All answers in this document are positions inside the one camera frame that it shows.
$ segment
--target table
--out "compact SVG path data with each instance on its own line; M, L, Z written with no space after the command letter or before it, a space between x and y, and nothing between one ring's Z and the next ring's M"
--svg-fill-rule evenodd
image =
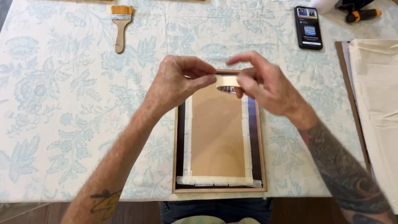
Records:
M398 6L346 24L320 16L324 48L298 48L298 0L120 0L135 8L125 52L114 51L115 2L14 0L0 33L0 202L70 201L143 101L167 54L196 55L218 69L255 50L281 66L332 133L363 164L334 42L396 38ZM230 69L242 69L241 64ZM261 111L267 193L171 193L174 111L153 129L122 201L330 196L297 130Z

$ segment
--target person's lap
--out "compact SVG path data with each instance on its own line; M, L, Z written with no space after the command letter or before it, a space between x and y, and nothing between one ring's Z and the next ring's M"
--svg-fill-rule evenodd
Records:
M226 223L253 218L268 224L272 217L272 198L160 201L159 208L162 224L191 216L213 216Z

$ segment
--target sleeve tattoo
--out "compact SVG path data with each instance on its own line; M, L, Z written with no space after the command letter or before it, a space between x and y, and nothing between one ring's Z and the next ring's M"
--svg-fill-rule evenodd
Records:
M367 214L386 214L397 223L391 207L372 176L319 121L309 130L299 130L327 188L344 211L353 211L352 223L378 223Z
M111 194L107 189L105 189L102 191L102 194L91 195L90 198L103 198L103 200L94 205L94 207L90 210L91 214L104 210L105 212L102 216L102 221L109 219L112 217L113 211L119 202L121 194L122 190Z

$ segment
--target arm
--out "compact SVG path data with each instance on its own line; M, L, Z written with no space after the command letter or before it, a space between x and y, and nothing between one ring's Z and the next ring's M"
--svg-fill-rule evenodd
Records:
M242 88L236 89L237 97L245 93L272 114L284 115L296 126L346 219L354 224L396 224L377 183L318 119L279 66L257 52L235 55L226 63L232 65L239 61L249 61L253 67L239 74L238 83Z
M195 91L215 83L216 78L209 75L215 72L196 57L166 56L143 104L73 199L62 223L109 223L130 170L155 124Z

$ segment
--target phone screen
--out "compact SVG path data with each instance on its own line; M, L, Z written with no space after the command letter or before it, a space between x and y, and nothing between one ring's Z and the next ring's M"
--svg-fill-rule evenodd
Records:
M297 6L296 10L297 35L300 47L306 48L308 46L311 49L321 49L322 39L316 9Z

